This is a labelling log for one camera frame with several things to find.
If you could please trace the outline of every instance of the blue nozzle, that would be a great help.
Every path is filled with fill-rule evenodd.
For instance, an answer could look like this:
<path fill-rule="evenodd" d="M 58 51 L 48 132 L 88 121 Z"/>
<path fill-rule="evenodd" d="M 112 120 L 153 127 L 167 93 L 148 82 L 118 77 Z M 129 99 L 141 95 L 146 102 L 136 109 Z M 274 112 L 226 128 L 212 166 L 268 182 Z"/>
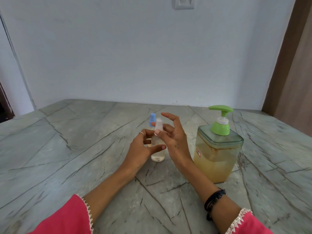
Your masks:
<path fill-rule="evenodd" d="M 156 122 L 156 114 L 155 113 L 151 113 L 151 116 L 150 116 L 150 127 L 153 127 L 151 125 L 151 122 Z"/>

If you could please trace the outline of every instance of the lace trim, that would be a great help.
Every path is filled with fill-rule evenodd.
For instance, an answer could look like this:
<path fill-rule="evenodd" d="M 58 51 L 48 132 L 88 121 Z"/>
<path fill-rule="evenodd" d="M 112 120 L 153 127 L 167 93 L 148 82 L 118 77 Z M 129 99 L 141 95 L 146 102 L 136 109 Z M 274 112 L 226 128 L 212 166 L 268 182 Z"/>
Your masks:
<path fill-rule="evenodd" d="M 231 226 L 229 227 L 229 229 L 227 230 L 227 232 L 225 234 L 231 234 L 231 233 L 235 232 L 235 228 L 238 228 L 238 224 L 241 225 L 241 223 L 244 222 L 243 217 L 248 212 L 252 213 L 252 211 L 250 209 L 243 208 L 239 212 L 239 215 L 237 216 L 237 218 L 232 222 Z"/>
<path fill-rule="evenodd" d="M 90 214 L 90 206 L 88 206 L 88 203 L 84 200 L 84 198 L 82 198 L 80 195 L 78 195 L 78 197 L 80 199 L 82 199 L 82 201 L 84 202 L 86 208 L 87 208 L 87 211 L 88 211 L 88 215 L 89 215 L 89 221 L 90 221 L 90 231 L 91 231 L 91 234 L 93 233 L 93 223 L 92 223 L 92 218 L 91 218 L 91 214 Z"/>

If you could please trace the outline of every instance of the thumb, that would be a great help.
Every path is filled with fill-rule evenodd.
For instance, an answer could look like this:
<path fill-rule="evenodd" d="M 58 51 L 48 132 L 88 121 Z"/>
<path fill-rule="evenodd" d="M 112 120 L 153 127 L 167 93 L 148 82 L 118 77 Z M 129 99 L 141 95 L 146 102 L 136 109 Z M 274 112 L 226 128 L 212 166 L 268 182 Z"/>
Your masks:
<path fill-rule="evenodd" d="M 164 130 L 155 130 L 155 134 L 161 138 L 165 144 L 168 144 L 168 142 L 171 140 L 171 138 L 167 135 L 167 133 Z"/>
<path fill-rule="evenodd" d="M 151 155 L 154 153 L 160 152 L 164 149 L 166 149 L 166 145 L 164 144 L 157 144 L 155 146 L 148 147 L 148 150 L 150 151 Z"/>

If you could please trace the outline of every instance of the hand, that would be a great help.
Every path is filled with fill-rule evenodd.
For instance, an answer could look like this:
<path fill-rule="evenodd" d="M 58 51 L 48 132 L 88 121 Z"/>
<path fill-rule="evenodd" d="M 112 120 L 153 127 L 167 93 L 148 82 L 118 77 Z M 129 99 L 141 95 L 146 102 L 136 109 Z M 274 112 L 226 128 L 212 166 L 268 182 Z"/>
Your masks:
<path fill-rule="evenodd" d="M 174 122 L 174 127 L 169 124 L 163 125 L 163 131 L 155 130 L 155 133 L 168 147 L 169 155 L 180 170 L 181 166 L 187 166 L 189 162 L 193 162 L 188 149 L 188 141 L 186 134 L 182 128 L 180 118 L 171 113 L 161 113 L 164 117 L 169 118 Z"/>
<path fill-rule="evenodd" d="M 150 144 L 151 140 L 147 140 L 154 135 L 153 130 L 143 129 L 131 142 L 129 151 L 119 167 L 130 172 L 131 179 L 133 179 L 138 170 L 144 165 L 147 159 L 154 153 L 166 149 L 166 145 L 158 144 L 152 147 L 145 147 L 145 144 Z"/>

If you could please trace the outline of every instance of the pink sleeve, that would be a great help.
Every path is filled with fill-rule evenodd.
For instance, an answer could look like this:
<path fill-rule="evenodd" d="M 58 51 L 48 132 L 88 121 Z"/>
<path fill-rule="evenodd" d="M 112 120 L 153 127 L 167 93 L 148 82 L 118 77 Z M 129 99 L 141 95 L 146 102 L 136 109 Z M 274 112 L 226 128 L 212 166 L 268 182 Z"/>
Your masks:
<path fill-rule="evenodd" d="M 43 220 L 31 234 L 91 234 L 89 211 L 78 195 L 73 195 L 62 208 Z"/>
<path fill-rule="evenodd" d="M 225 234 L 273 234 L 255 216 L 251 210 L 242 209 Z"/>

